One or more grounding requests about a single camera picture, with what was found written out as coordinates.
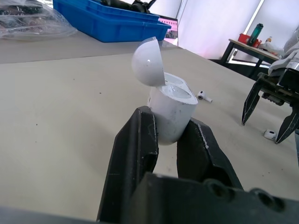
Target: green water bottle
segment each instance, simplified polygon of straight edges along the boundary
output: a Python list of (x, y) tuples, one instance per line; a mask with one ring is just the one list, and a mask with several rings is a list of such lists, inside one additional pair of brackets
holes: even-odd
[(253, 46), (254, 42), (257, 40), (258, 36), (260, 35), (263, 29), (263, 24), (257, 24), (256, 28), (253, 30), (249, 40), (247, 41), (247, 45)]

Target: white table surface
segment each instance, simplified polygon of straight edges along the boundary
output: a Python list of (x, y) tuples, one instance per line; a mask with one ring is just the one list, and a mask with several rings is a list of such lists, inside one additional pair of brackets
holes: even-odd
[[(1, 64), (0, 205), (94, 220), (115, 135), (149, 88), (131, 70), (132, 54)], [(164, 70), (183, 78), (243, 187), (299, 199), (294, 136), (263, 137), (291, 113), (260, 99), (241, 125), (254, 81), (183, 49), (162, 51)], [(176, 176), (176, 145), (160, 147), (155, 172)]]

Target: white earbud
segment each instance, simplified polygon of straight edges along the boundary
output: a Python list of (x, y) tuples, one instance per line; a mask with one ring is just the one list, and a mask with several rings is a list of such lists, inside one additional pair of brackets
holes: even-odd
[(206, 100), (206, 101), (209, 102), (209, 103), (211, 103), (211, 102), (213, 101), (211, 98), (207, 97), (207, 96), (206, 96), (206, 93), (203, 92), (203, 91), (200, 91), (200, 92), (197, 94), (197, 99), (200, 99), (200, 100), (204, 99), (204, 100)]
[(267, 129), (267, 130), (264, 132), (263, 136), (264, 136), (265, 138), (267, 138), (267, 139), (273, 140), (273, 139), (276, 138), (276, 133), (275, 133), (274, 131), (272, 131), (272, 130)]

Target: bottle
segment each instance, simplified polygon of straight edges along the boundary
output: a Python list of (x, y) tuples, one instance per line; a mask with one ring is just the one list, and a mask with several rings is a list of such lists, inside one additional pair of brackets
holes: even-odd
[(247, 41), (247, 45), (253, 46), (254, 42), (257, 40), (257, 38), (258, 38), (259, 34), (261, 33), (262, 29), (263, 29), (263, 24), (261, 24), (261, 23), (257, 24), (257, 26), (253, 30), (249, 40)]
[(271, 42), (272, 41), (272, 36), (270, 36), (267, 40), (266, 40), (266, 42)]

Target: table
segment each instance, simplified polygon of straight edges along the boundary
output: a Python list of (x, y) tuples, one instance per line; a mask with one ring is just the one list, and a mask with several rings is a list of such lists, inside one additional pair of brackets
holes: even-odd
[(257, 68), (260, 67), (260, 65), (262, 64), (263, 61), (272, 64), (273, 62), (279, 60), (279, 58), (277, 56), (275, 56), (267, 51), (248, 46), (247, 44), (244, 44), (239, 41), (229, 39), (228, 47), (226, 48), (226, 50), (221, 58), (221, 61), (220, 61), (221, 65), (225, 65), (225, 63), (228, 60), (229, 55), (231, 54), (231, 52), (234, 48), (238, 49), (240, 51), (243, 51), (244, 53), (259, 59), (255, 65), (254, 69), (252, 70), (251, 74), (249, 75), (249, 78), (252, 78), (254, 76)]
[[(48, 41), (14, 41), (0, 39), (0, 64), (34, 62), (67, 58), (107, 56), (133, 53), (139, 42), (103, 43), (82, 32)], [(178, 49), (166, 41), (161, 50)]]
[[(0, 205), (95, 220), (115, 135), (150, 91), (132, 55), (0, 64)], [(263, 137), (291, 108), (261, 99), (242, 126), (253, 80), (184, 49), (162, 58), (165, 72), (213, 99), (193, 117), (211, 127), (243, 187), (299, 200), (294, 136), (278, 145)], [(154, 172), (177, 176), (176, 145), (159, 150)]]

